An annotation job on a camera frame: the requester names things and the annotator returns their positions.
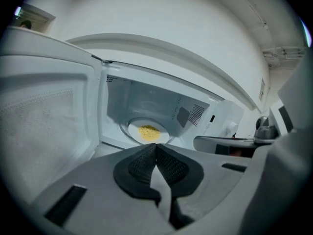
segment white wall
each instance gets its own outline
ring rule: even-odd
[[[269,84],[267,64],[241,22],[214,0],[76,0],[59,38],[112,33],[161,40],[198,55],[212,64],[207,72],[227,78],[263,110],[259,92],[262,78]]]
[[[276,68],[269,71],[270,89],[268,92],[265,109],[262,113],[263,116],[269,115],[269,108],[279,99],[277,92],[291,77],[293,71],[293,69],[286,68]]]
[[[45,30],[45,34],[58,38],[74,0],[25,0],[24,3],[51,14],[55,19]]]

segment open microwave door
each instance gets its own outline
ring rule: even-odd
[[[31,203],[90,159],[99,144],[102,60],[73,45],[8,28],[0,46],[1,169]]]

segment scrambled egg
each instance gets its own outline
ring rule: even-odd
[[[161,136],[161,132],[151,125],[143,125],[139,127],[141,137],[146,141],[153,141]]]

